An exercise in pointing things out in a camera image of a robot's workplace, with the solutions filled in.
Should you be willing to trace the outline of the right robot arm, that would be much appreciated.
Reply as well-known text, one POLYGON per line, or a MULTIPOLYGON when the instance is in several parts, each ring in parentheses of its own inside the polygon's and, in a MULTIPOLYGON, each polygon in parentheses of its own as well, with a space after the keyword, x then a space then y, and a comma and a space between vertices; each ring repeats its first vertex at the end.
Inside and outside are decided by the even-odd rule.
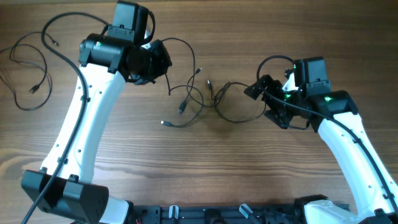
POLYGON ((282 129, 293 117, 307 120, 337 160, 351 189, 357 214, 324 195, 295 200, 294 223, 397 223, 397 184, 373 148, 359 110, 349 93, 333 91, 323 57, 291 60, 281 83, 270 75, 256 75, 245 89, 261 97, 264 115, 282 129))

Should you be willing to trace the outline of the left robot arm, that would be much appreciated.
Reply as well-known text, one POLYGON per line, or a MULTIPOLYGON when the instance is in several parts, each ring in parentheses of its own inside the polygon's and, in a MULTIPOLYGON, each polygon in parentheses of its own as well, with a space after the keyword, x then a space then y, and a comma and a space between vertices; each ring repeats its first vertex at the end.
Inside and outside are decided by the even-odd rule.
POLYGON ((104 128, 124 86, 154 83, 172 64, 162 41, 147 30, 154 21, 148 8, 118 1, 112 23, 82 41, 72 65, 78 80, 58 138, 40 169, 22 177, 32 209, 75 223, 141 222, 132 202, 92 180, 104 128))

